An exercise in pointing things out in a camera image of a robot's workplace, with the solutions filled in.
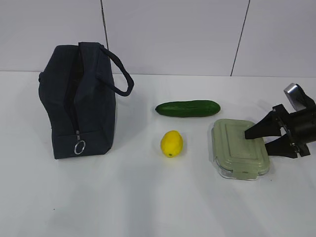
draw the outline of zipper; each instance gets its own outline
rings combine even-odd
[[[73,126],[74,133],[77,136],[77,143],[75,145],[74,152],[76,155],[80,155],[84,148],[85,148],[85,141],[81,140],[80,138],[80,128],[78,123],[77,112],[75,108],[75,96],[77,93],[77,89],[80,85],[82,80],[84,71],[83,71],[83,61],[81,57],[81,53],[78,50],[78,53],[73,61],[73,65],[71,68],[71,73],[66,89],[65,100],[64,100],[64,107],[65,110],[70,118],[71,124]],[[82,143],[83,147],[80,152],[77,151],[78,145]]]

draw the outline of lemon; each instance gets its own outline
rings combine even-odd
[[[178,131],[167,132],[161,140],[162,152],[169,158],[179,155],[183,148],[183,139]]]

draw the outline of glass food container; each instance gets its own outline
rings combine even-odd
[[[262,138],[246,140],[245,130],[253,122],[220,119],[212,129],[213,163],[230,179],[256,180],[269,171],[270,160]]]

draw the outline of cucumber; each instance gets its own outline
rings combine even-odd
[[[156,107],[160,115],[169,117],[207,117],[217,114],[221,110],[219,104],[211,100],[175,101]]]

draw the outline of green plastic lid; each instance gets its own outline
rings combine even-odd
[[[269,171],[270,160],[262,138],[246,140],[254,125],[245,120],[220,119],[212,129],[214,163],[225,178],[256,180]]]

